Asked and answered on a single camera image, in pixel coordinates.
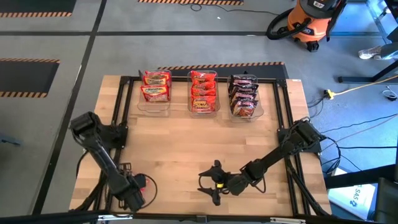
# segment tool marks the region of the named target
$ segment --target yellow extension cord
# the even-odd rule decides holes
[[[326,95],[329,97],[330,100],[332,100],[335,96],[342,95],[342,94],[348,93],[350,91],[358,90],[360,88],[364,88],[364,87],[367,87],[367,86],[383,83],[383,82],[386,82],[388,80],[392,80],[394,78],[398,78],[398,75],[390,77],[390,78],[387,78],[385,80],[378,81],[378,82],[369,83],[369,84],[366,84],[366,85],[363,85],[363,86],[358,86],[358,87],[355,87],[355,88],[352,88],[352,89],[349,89],[349,90],[346,90],[346,91],[342,91],[342,92],[339,92],[339,93],[333,93],[331,90],[327,90],[326,91],[327,92]]]

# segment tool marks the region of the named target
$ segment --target hazard tape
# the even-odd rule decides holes
[[[0,91],[0,97],[45,98],[47,93]]]
[[[0,18],[17,17],[70,17],[71,12],[0,12]]]
[[[171,66],[159,67],[159,70],[183,70],[183,69],[204,69],[204,68],[229,68],[246,66],[266,66],[266,65],[284,65],[284,62],[254,62],[254,63],[230,63],[220,65],[189,65],[189,66]]]
[[[31,58],[0,58],[0,62],[56,62],[58,59],[31,59]]]
[[[243,1],[220,1],[220,0],[138,0],[144,3],[180,3],[180,4],[204,4],[204,5],[230,5],[241,6]]]

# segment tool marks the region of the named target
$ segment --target wooden table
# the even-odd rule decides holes
[[[111,121],[120,78],[107,75],[103,79],[95,113],[104,124]],[[190,117],[187,84],[184,82],[173,82],[168,118],[144,116],[137,108],[140,85],[140,82],[134,82],[128,119],[129,134],[121,162],[130,162],[134,173],[153,177],[159,192],[154,203],[139,213],[292,216],[283,160],[267,171],[267,192],[264,194],[248,187],[238,197],[222,195],[221,205],[216,207],[209,195],[197,190],[198,174],[209,169],[215,159],[221,161],[225,171],[238,172],[247,162],[264,157],[278,146],[276,130],[279,126],[271,84],[260,84],[264,115],[253,123],[232,123],[229,120],[226,83],[219,83],[221,109],[217,117],[208,119]],[[301,81],[287,80],[287,88],[294,120],[308,116]],[[331,213],[318,157],[313,153],[301,153],[301,158],[306,186],[323,209]],[[99,176],[99,167],[91,156],[86,156],[76,180],[71,209],[79,206],[88,196]],[[202,181],[205,187],[214,187],[210,179],[203,178]],[[295,189],[299,211],[303,213],[300,191],[297,186]],[[153,195],[154,185],[149,182],[144,197],[150,201]],[[112,209],[123,211],[118,208],[115,199]]]

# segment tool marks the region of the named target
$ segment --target shop vacuum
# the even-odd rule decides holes
[[[326,36],[329,41],[330,32],[346,5],[347,0],[297,0],[293,9],[283,12],[269,24],[267,37],[270,40],[293,37],[295,42],[306,43],[310,52],[316,52],[320,39]],[[287,27],[273,32],[275,25],[286,17]]]

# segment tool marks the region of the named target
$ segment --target concrete floor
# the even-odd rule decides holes
[[[78,0],[70,18],[0,19],[1,30],[83,30],[90,31],[99,8],[99,0]],[[294,5],[292,1],[252,0],[243,9],[267,10],[276,13]],[[353,30],[339,23],[339,32],[374,32],[372,18],[359,21]],[[265,30],[273,16],[250,12],[223,12],[215,7],[203,7],[193,12],[189,6],[176,4],[144,4],[129,0],[108,1],[100,31],[121,30]],[[22,147],[1,145],[0,150],[0,217],[28,214],[38,191],[39,180],[47,165],[49,153],[65,111],[88,37],[0,37],[0,57],[57,58],[60,67],[44,99],[0,98],[0,132],[23,140]],[[329,88],[342,91],[355,85],[338,84],[340,75],[371,76],[391,61],[361,60],[361,49],[382,45],[381,37],[332,37],[321,42],[317,53],[307,52],[290,40],[271,41],[266,37],[236,36],[141,36],[97,37],[88,62],[82,86],[73,111],[73,118],[95,107],[103,75],[136,75],[137,70],[168,65],[208,63],[238,63],[283,61],[290,78],[303,80],[307,101],[320,97]],[[387,116],[398,111],[396,102],[387,101],[376,85],[325,101],[315,126],[327,130],[338,126]],[[370,127],[342,129],[328,133],[339,139]],[[359,134],[341,146],[396,145],[398,120]],[[395,149],[347,149],[342,153],[361,169],[392,164]],[[43,209],[44,213],[65,212],[75,184],[76,162],[81,150],[67,134]],[[336,156],[336,150],[323,153],[326,161]],[[341,166],[355,170],[342,159]]]

